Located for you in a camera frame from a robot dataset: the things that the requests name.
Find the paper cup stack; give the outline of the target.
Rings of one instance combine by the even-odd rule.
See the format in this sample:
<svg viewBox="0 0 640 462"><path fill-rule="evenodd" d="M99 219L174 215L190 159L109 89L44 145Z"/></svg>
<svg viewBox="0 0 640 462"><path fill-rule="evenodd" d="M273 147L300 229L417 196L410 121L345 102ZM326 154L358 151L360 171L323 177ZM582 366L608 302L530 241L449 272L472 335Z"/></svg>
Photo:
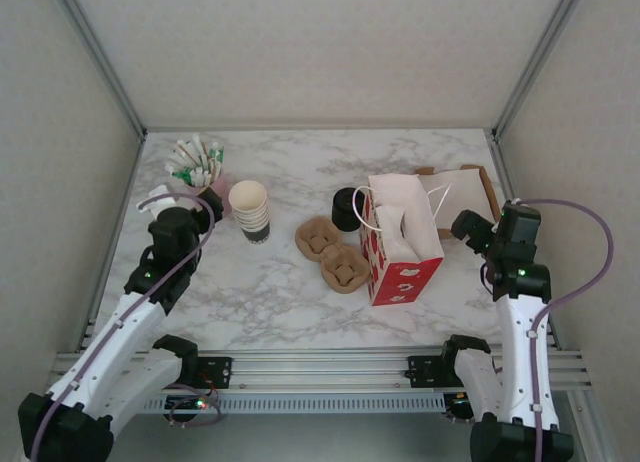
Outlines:
<svg viewBox="0 0 640 462"><path fill-rule="evenodd" d="M234 219L246 239L261 244L270 236L270 216L267 191L253 180L240 181L229 192Z"/></svg>

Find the red paper gift bag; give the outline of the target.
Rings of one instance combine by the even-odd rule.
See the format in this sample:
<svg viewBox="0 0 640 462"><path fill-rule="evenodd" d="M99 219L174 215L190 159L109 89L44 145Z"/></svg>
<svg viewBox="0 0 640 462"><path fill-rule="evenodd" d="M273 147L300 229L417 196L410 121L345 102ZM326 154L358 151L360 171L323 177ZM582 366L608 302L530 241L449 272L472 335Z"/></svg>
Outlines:
<svg viewBox="0 0 640 462"><path fill-rule="evenodd" d="M373 306L415 301L444 259L428 192L416 175L372 175L356 188L362 255Z"/></svg>

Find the brown pulp cup carrier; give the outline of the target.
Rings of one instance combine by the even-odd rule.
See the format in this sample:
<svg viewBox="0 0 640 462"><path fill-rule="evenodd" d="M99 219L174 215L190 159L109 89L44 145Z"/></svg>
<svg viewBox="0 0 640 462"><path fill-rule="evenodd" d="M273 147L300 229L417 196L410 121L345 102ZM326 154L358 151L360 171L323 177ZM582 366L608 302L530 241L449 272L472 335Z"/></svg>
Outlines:
<svg viewBox="0 0 640 462"><path fill-rule="evenodd" d="M305 258L320 265L322 278L337 293L353 293L369 279L369 263L361 250L345 244L327 217L313 217L300 225L295 243Z"/></svg>

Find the black lidded coffee cup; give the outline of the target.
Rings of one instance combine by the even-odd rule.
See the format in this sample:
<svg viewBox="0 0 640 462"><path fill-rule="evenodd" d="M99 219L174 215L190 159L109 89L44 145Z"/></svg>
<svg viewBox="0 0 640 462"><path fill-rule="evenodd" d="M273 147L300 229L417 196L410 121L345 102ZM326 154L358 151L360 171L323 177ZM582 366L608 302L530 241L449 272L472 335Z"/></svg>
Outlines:
<svg viewBox="0 0 640 462"><path fill-rule="evenodd" d="M331 220L342 232L354 232L361 226L356 212L362 214L364 195L355 187L339 189L333 196Z"/></svg>

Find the pink metal straw can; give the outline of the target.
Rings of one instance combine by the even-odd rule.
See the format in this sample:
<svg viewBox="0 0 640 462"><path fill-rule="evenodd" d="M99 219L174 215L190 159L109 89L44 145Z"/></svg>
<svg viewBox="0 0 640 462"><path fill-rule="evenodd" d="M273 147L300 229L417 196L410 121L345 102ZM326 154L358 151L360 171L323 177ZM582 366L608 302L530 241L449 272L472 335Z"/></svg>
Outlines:
<svg viewBox="0 0 640 462"><path fill-rule="evenodd" d="M220 197L223 206L223 217L227 218L232 214L232 209L229 203L229 192L231 189L226 175L221 173L219 177L210 184L210 189Z"/></svg>

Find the brown cardboard napkin tray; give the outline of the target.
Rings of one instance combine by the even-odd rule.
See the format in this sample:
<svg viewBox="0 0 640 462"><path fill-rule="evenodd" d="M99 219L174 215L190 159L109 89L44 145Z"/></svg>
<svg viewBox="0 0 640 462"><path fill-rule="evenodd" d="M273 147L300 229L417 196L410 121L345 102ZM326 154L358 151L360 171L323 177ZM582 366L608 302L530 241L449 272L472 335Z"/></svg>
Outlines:
<svg viewBox="0 0 640 462"><path fill-rule="evenodd" d="M501 213L501 208L500 205L498 203L498 199L496 197L493 185L491 183L491 180L488 176L488 173L486 171L486 169L481 166L481 165L462 165L459 169L455 169L455 170L464 170L464 169L473 169L473 168L479 168L480 169L480 176L481 176L481 180L483 183L483 186L486 190L487 196L490 199L490 206L491 209L493 211L493 215L495 218L494 222L497 222L500 218L500 213ZM431 174L435 174L435 173L440 173L437 172L435 170L434 167L423 167L423 168L418 168L414 171L414 174L419 176L419 175L431 175ZM452 233L451 233L451 229L449 231L443 230L443 231L439 231L437 229L439 238L441 240L447 239L447 238L451 238L452 237Z"/></svg>

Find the white paper napkin stack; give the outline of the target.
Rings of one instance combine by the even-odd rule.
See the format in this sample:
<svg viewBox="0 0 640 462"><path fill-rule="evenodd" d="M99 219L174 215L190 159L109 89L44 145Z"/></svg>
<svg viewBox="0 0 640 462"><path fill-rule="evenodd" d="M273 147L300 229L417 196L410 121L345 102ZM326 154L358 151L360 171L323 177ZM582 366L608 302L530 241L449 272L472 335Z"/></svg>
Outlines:
<svg viewBox="0 0 640 462"><path fill-rule="evenodd" d="M449 231L458 215L466 209L495 221L479 168L419 175L418 179L428 195L439 231Z"/></svg>

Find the controller board with lights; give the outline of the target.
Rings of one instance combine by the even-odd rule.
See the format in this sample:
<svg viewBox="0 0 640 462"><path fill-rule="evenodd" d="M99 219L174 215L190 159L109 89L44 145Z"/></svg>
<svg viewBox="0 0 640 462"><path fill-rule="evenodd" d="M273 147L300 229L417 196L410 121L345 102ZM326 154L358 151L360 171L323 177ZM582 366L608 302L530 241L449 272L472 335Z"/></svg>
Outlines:
<svg viewBox="0 0 640 462"><path fill-rule="evenodd" d="M470 420L474 417L473 409L465 392L447 395L447 408L455 419Z"/></svg>
<svg viewBox="0 0 640 462"><path fill-rule="evenodd" d="M199 396L168 396L164 409L167 411L201 411L209 407L209 402Z"/></svg>

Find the aluminium side rail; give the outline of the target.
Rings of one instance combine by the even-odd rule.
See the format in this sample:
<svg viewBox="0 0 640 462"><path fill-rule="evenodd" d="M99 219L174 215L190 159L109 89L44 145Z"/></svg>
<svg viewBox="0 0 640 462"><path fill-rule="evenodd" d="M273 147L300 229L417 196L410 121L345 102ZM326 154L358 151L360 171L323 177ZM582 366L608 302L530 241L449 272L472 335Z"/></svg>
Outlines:
<svg viewBox="0 0 640 462"><path fill-rule="evenodd" d="M526 200L550 199L562 192L559 173L563 165L565 141L561 134L526 133L514 146L501 147L493 133L485 132L494 165L505 190L512 196ZM565 243L566 211L555 205L540 205L542 212L540 255L538 259L549 266L553 280L553 298L565 291L563 281L562 246Z"/></svg>
<svg viewBox="0 0 640 462"><path fill-rule="evenodd" d="M88 308L86 309L86 312L84 313L84 318L79 327L78 335L73 345L73 349L72 349L73 353L78 353L83 348L84 340L86 338L86 334L89 329L89 326L91 325L91 323L95 322L95 319L99 312L100 304L101 304L105 286L106 286L106 281L108 279L110 267L113 262L114 254L115 254L118 239L119 239L119 234L122 230L123 221L126 215L128 203L131 197L131 192L133 190L136 174L139 168L139 164L141 161L141 157L142 157L142 153L144 150L144 145L146 143L147 137L148 137L148 130L146 128L143 128L142 135L139 138L139 141L137 144L134 161L132 162L132 166L128 172L128 177L126 179L124 191L117 205L115 220L110 227L109 237L107 239L107 245L104 253L104 258L101 262L97 276L94 280L94 286L91 292L91 297L89 299L89 305L88 305Z"/></svg>

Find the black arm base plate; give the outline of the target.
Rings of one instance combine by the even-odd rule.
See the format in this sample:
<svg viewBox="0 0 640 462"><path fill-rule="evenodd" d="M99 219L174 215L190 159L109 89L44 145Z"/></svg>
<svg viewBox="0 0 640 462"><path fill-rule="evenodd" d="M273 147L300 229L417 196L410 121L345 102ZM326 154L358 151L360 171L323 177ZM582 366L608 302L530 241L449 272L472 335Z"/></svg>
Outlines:
<svg viewBox="0 0 640 462"><path fill-rule="evenodd" d="M199 357L194 387L198 389L228 389L232 375L231 357Z"/></svg>
<svg viewBox="0 0 640 462"><path fill-rule="evenodd" d="M441 356L409 356L404 377L412 388L442 388L449 386L448 372Z"/></svg>

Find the aluminium back rail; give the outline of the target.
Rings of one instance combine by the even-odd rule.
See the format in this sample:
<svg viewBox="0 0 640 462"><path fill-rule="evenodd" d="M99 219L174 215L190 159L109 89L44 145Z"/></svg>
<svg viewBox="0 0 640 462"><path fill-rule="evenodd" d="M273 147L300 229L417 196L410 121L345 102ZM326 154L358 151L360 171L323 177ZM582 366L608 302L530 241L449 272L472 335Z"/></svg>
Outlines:
<svg viewBox="0 0 640 462"><path fill-rule="evenodd" d="M258 124L228 126L148 126L147 133L178 132L245 132L245 131L352 131L352 130L481 130L492 133L493 127L485 126L427 126L402 124Z"/></svg>

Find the aluminium frame post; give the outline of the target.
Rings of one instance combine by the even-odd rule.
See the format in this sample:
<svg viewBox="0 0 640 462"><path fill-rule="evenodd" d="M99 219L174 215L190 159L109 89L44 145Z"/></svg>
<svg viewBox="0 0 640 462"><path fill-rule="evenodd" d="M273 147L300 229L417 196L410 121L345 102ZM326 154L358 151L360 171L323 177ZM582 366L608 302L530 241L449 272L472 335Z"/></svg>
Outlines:
<svg viewBox="0 0 640 462"><path fill-rule="evenodd" d="M125 88L103 48L89 18L79 0L58 0L63 12L86 48L98 74L106 84L120 111L133 130L140 144L146 140L147 129L134 108Z"/></svg>
<svg viewBox="0 0 640 462"><path fill-rule="evenodd" d="M553 9L505 106L491 129L496 144L500 143L513 123L579 2L580 0L559 0Z"/></svg>

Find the aluminium mounting rail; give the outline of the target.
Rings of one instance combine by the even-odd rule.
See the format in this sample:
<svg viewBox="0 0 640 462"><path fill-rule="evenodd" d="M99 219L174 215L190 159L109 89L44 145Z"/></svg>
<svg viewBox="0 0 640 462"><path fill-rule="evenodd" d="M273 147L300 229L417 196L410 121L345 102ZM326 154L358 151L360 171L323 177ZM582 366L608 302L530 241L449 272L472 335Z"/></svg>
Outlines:
<svg viewBox="0 0 640 462"><path fill-rule="evenodd" d="M412 355L438 356L437 347L202 351L203 357L230 357L227 392L239 393L400 393L412 390L404 376ZM549 349L552 391L590 390L579 351ZM46 387L71 368L81 354L61 353Z"/></svg>

